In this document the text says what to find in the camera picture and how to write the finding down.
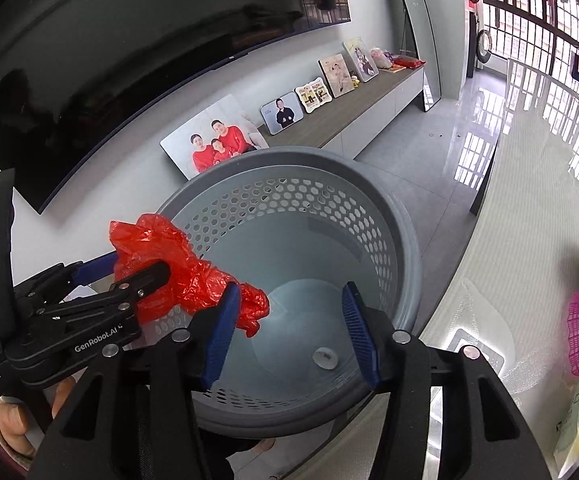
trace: wall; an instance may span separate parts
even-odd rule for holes
[[[261,48],[207,73],[151,107],[108,141],[71,178],[42,216],[15,193],[12,272],[15,283],[57,262],[88,260],[112,249],[108,223],[155,211],[185,179],[159,142],[207,105],[234,94],[254,124],[260,107],[319,75],[317,60],[342,52],[343,40],[392,49],[388,0],[349,0],[351,22]]]
[[[458,99],[465,84],[469,15],[467,0],[425,0],[436,40],[443,97]]]

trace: screw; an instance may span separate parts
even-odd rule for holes
[[[184,328],[180,328],[179,330],[174,330],[172,332],[172,341],[175,343],[183,343],[187,341],[192,334],[190,334],[189,330],[185,330]]]
[[[392,334],[392,339],[401,345],[407,344],[412,340],[412,337],[405,330],[396,330]]]
[[[468,359],[478,359],[481,356],[481,351],[475,346],[466,346],[463,348],[463,354]]]
[[[105,345],[103,347],[103,357],[114,357],[119,352],[119,346],[115,345],[114,343],[110,343],[109,345]]]

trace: television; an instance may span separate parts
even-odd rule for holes
[[[348,21],[347,0],[0,0],[0,169],[16,169],[16,189],[40,213],[169,92]]]

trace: red plastic bag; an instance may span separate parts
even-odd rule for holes
[[[185,233],[158,214],[141,215],[136,224],[112,221],[110,241],[119,260],[114,266],[116,281],[163,260],[170,266],[171,276],[165,286],[138,301],[138,322],[158,319],[179,304],[193,316],[202,308],[215,306],[229,282],[238,280],[222,272],[207,260],[199,260],[192,251]],[[270,312],[270,302],[262,290],[238,283],[241,288],[241,311],[237,328],[252,337],[260,328],[258,319]]]
[[[418,68],[423,66],[425,61],[410,56],[397,56],[396,59],[394,59],[394,63],[400,66],[406,66],[407,68]]]

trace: hand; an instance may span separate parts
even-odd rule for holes
[[[52,417],[56,417],[58,410],[61,409],[73,390],[74,384],[76,381],[71,377],[65,378],[57,384],[56,396],[52,404]],[[36,450],[25,436],[29,429],[30,422],[21,406],[10,402],[0,403],[0,430],[3,438],[17,453],[32,457]]]

